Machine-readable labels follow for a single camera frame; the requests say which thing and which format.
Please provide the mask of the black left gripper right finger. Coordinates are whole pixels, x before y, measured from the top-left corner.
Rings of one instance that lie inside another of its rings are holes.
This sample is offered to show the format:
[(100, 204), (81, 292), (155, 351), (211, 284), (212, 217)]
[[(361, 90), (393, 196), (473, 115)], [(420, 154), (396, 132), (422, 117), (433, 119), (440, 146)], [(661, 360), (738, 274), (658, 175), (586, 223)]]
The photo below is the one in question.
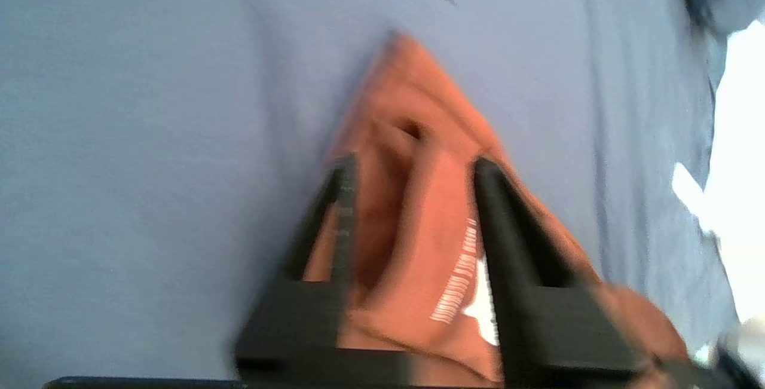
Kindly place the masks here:
[(634, 378), (648, 367), (488, 158), (475, 162), (475, 200), (506, 378)]

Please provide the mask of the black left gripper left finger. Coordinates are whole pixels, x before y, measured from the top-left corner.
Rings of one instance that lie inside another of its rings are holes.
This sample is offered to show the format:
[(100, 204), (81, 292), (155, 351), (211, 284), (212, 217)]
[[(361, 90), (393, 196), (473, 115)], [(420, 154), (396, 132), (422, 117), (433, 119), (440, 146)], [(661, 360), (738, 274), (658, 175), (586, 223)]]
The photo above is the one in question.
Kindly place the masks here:
[[(284, 372), (298, 354), (336, 347), (354, 276), (358, 169), (355, 155), (333, 164), (311, 202), (277, 272), (268, 281), (234, 347), (238, 375), (253, 378)], [(331, 207), (336, 207), (329, 277), (304, 280)]]

